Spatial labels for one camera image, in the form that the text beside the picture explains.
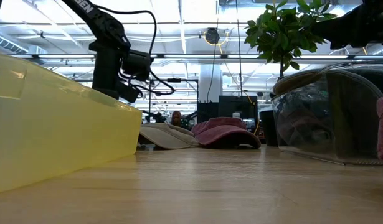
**wooden table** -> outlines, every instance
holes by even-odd
[[[383,167],[276,148],[138,151],[0,194],[0,224],[383,223]]]

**yellow plastic bin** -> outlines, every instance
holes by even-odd
[[[135,153],[141,111],[0,54],[0,192]]]

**ceiling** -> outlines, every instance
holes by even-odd
[[[244,28],[247,26],[248,20],[256,19],[264,12],[266,3],[272,4],[273,1],[238,0],[238,13],[233,0],[91,0],[91,2],[117,11],[149,10],[153,12],[158,22],[153,54],[213,54],[215,47],[209,45],[204,39],[204,32],[209,27],[217,27],[221,36],[222,45],[216,47],[216,54],[238,54],[239,52],[256,54],[255,49],[251,50],[247,44],[244,44],[246,37]],[[337,0],[332,3],[329,10],[342,16],[361,4],[361,1]],[[296,1],[290,0],[285,7],[295,6]],[[132,49],[147,52],[154,30],[152,18],[148,14],[113,16],[123,24]],[[0,37],[26,50],[29,54],[94,53],[88,50],[89,43],[94,41],[90,29],[61,0],[35,0],[32,2],[31,0],[3,0],[0,11]],[[13,54],[12,51],[2,47],[0,47],[0,52]],[[362,49],[352,48],[333,52],[329,49],[329,44],[319,45],[316,52],[320,55],[363,53]],[[47,62],[42,66],[66,77],[82,80],[84,85],[90,85],[88,80],[93,77],[93,60],[88,60],[87,63],[86,61],[60,59]],[[66,66],[67,62],[73,63],[72,66]],[[157,59],[152,70],[161,78],[198,78],[200,66],[203,63],[212,63],[212,61],[186,58],[183,60]],[[237,61],[218,60],[216,63],[220,64],[223,75],[228,77],[224,78],[226,80],[224,90],[227,90],[224,94],[238,94],[240,69]],[[301,70],[321,68],[325,65],[325,63],[314,62],[302,63]],[[243,61],[242,74],[245,76],[243,86],[245,89],[251,90],[269,90],[276,82],[279,70],[279,64]],[[286,75],[295,72],[296,70],[290,68],[286,71]],[[196,93],[190,84],[179,83],[176,88],[183,91],[171,95],[170,99],[190,98],[194,102],[187,101],[190,105],[185,106],[184,103],[177,105],[174,101],[173,107],[175,109],[185,107],[183,110],[185,113],[194,111]],[[141,108],[145,105],[145,101],[142,100],[138,103]],[[164,106],[159,105],[157,108],[165,109]]]

